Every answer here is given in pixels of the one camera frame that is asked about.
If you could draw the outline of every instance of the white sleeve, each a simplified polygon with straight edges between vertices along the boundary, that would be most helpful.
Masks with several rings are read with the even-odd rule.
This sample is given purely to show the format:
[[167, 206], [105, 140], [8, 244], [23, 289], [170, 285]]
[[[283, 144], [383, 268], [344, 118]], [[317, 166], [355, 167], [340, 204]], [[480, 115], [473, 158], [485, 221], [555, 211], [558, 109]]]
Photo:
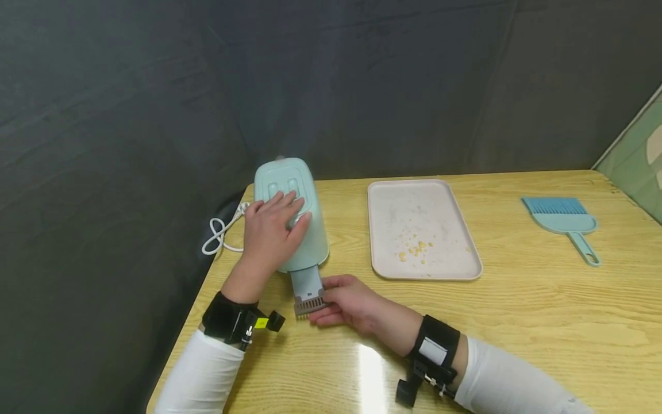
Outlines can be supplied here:
[[244, 352], [196, 330], [165, 381], [155, 414], [221, 414]]
[[468, 338], [469, 361], [455, 401], [475, 414], [588, 414], [550, 376], [503, 349]]

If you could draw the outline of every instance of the tray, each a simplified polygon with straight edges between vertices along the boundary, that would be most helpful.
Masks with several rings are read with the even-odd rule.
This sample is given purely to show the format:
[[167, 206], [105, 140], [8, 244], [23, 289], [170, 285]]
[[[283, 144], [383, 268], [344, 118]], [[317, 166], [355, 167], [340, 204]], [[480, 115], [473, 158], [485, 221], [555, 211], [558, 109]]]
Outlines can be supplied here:
[[473, 280], [483, 271], [450, 186], [442, 180], [368, 186], [370, 249], [387, 279]]

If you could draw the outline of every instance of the hand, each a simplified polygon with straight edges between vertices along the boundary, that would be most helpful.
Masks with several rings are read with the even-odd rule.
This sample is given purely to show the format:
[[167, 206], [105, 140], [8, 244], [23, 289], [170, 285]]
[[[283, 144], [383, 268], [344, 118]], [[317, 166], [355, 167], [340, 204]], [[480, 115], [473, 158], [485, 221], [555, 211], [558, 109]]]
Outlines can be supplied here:
[[294, 191], [287, 195], [278, 191], [266, 203], [256, 201], [246, 209], [244, 253], [223, 284], [225, 297], [237, 303], [257, 302], [269, 277], [297, 251], [308, 231], [310, 213], [287, 229], [305, 202], [295, 197]]
[[308, 316], [319, 327], [347, 324], [361, 334], [374, 334], [400, 356], [414, 347], [423, 316], [376, 294], [352, 275], [323, 278], [324, 301], [330, 306]]
[[374, 332], [383, 297], [349, 274], [322, 278], [322, 284], [330, 305], [308, 315], [309, 321], [319, 327], [347, 324], [363, 335]]

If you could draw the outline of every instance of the black wrist strap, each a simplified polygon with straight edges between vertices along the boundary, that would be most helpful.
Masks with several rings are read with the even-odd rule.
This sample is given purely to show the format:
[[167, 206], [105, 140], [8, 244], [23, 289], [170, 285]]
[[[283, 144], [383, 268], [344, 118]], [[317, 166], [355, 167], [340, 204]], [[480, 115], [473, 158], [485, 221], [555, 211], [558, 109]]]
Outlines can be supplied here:
[[437, 319], [425, 315], [418, 330], [414, 348], [407, 355], [410, 360], [407, 380], [400, 380], [396, 400], [409, 407], [414, 406], [418, 388], [423, 381], [434, 386], [440, 395], [451, 395], [450, 385], [457, 372], [452, 368], [457, 352], [460, 332]]
[[222, 339], [226, 344], [238, 344], [246, 349], [255, 329], [278, 332], [285, 318], [272, 311], [269, 317], [258, 309], [258, 303], [237, 303], [218, 292], [203, 315], [205, 335]]

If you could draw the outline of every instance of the wooden table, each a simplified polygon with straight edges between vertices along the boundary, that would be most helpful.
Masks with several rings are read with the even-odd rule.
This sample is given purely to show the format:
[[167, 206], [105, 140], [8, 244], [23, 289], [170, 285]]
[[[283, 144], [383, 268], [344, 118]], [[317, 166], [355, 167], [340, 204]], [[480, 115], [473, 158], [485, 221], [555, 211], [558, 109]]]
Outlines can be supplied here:
[[[539, 366], [600, 413], [662, 407], [662, 228], [602, 174], [530, 172], [441, 177], [452, 187], [483, 260], [474, 282], [384, 280], [370, 262], [368, 184], [316, 183], [331, 245], [322, 275], [352, 273], [381, 295], [430, 313], [464, 333]], [[244, 201], [252, 200], [252, 186]], [[588, 235], [603, 265], [586, 265], [563, 235], [539, 228], [523, 195], [578, 197], [600, 228]], [[241, 245], [243, 220], [228, 242]], [[239, 255], [217, 258], [154, 391], [197, 328]], [[275, 275], [261, 308], [287, 322], [259, 331], [226, 411], [408, 412], [395, 403], [403, 361], [347, 327], [297, 322], [289, 278]], [[458, 412], [423, 385], [415, 412]]]

